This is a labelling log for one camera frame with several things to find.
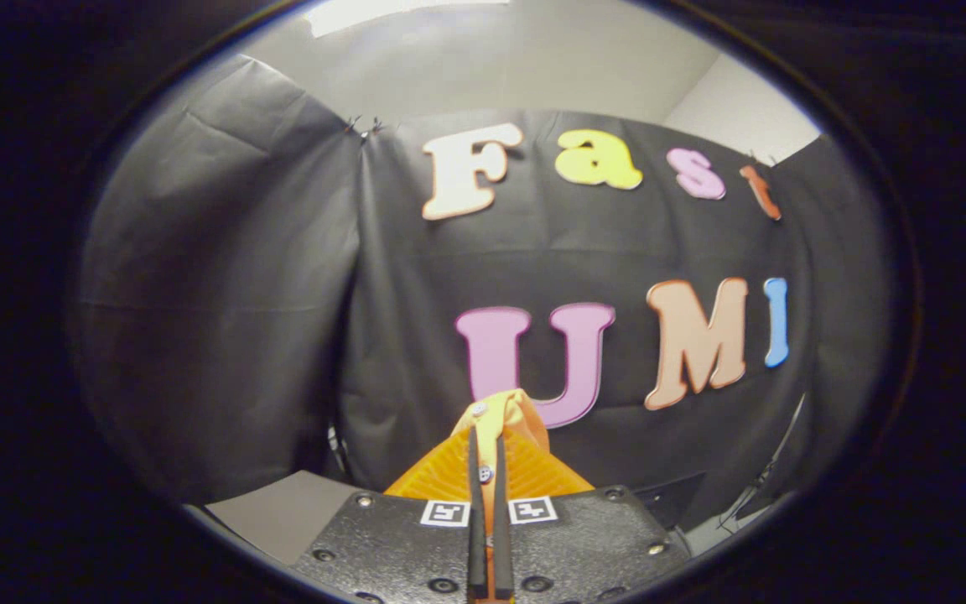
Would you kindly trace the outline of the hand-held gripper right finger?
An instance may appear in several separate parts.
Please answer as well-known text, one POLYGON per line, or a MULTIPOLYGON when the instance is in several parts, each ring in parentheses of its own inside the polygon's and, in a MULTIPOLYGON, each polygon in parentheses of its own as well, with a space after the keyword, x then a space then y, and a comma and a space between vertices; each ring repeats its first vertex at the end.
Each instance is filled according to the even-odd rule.
POLYGON ((693 555, 622 485, 591 488, 520 435, 500 436, 493 520, 498 601, 612 603, 693 555))

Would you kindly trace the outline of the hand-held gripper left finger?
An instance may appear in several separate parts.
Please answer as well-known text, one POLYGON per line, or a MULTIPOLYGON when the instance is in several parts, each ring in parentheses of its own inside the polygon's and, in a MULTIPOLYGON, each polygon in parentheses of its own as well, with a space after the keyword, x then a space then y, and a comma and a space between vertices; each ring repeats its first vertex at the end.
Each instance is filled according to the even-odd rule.
POLYGON ((486 513, 475 432, 437 449, 464 501, 356 491, 292 564, 307 581, 365 603, 478 603, 488 596, 486 513))

